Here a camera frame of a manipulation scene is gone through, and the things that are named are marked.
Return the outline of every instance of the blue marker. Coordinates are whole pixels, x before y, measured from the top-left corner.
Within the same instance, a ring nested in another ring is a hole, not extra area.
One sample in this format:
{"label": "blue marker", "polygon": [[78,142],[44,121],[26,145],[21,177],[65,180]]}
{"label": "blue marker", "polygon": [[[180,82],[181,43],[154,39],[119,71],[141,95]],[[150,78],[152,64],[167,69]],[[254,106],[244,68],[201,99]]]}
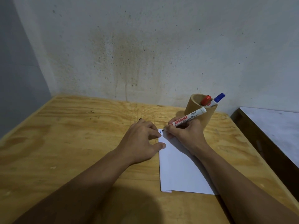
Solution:
{"label": "blue marker", "polygon": [[212,101],[210,105],[207,105],[205,107],[214,107],[222,98],[225,97],[224,93],[219,94],[217,97],[215,97]]}

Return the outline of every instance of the left hand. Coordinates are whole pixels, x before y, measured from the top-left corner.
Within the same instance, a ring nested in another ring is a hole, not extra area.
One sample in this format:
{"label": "left hand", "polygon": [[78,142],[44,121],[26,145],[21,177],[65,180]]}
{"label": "left hand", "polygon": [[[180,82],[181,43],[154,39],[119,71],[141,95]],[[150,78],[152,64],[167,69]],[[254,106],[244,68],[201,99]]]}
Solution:
{"label": "left hand", "polygon": [[127,159],[129,165],[140,163],[152,158],[166,147],[166,144],[161,142],[154,145],[149,143],[149,140],[159,137],[161,134],[152,122],[140,119],[130,126],[115,151]]}

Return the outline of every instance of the person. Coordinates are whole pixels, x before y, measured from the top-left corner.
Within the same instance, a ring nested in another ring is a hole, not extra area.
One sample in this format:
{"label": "person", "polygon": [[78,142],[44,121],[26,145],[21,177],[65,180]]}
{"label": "person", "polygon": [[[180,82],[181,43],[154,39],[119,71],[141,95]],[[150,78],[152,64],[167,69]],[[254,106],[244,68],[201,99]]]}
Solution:
{"label": "person", "polygon": [[[207,144],[199,120],[185,128],[166,126],[207,169],[236,223],[299,223],[299,217],[238,172]],[[105,193],[130,165],[152,158],[164,143],[149,140],[161,134],[149,121],[132,124],[119,145],[94,165],[41,200],[14,223],[85,223]]]}

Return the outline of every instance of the stack of paper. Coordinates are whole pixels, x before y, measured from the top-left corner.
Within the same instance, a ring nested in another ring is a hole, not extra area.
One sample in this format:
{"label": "stack of paper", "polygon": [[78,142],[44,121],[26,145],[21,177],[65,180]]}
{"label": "stack of paper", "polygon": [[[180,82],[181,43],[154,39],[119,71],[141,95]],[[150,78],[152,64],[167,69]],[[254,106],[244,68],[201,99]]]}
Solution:
{"label": "stack of paper", "polygon": [[159,151],[161,191],[218,194],[201,162],[177,138],[168,139],[165,131],[159,132],[159,142],[166,144]]}

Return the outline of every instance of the cardboard pen holder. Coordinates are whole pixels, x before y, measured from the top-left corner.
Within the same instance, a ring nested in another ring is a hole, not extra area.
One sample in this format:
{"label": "cardboard pen holder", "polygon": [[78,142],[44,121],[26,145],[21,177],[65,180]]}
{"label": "cardboard pen holder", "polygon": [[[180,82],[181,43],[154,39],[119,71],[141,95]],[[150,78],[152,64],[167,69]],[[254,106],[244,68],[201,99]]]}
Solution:
{"label": "cardboard pen holder", "polygon": [[[200,105],[200,102],[205,97],[206,97],[206,95],[204,95],[204,94],[199,94],[199,93],[192,94],[190,99],[189,99],[189,102],[187,104],[187,107],[185,109],[185,115],[188,115],[191,112],[194,112],[197,109],[200,109],[201,107],[203,107],[203,106]],[[207,112],[200,115],[200,116],[198,116],[198,117],[196,117],[196,119],[200,120],[200,123],[201,123],[203,128],[205,128],[206,125],[208,124],[208,122],[210,121],[210,119],[211,119],[213,113],[215,112],[217,106],[218,106],[218,104],[216,104],[214,107],[211,107],[211,108],[205,107]]]}

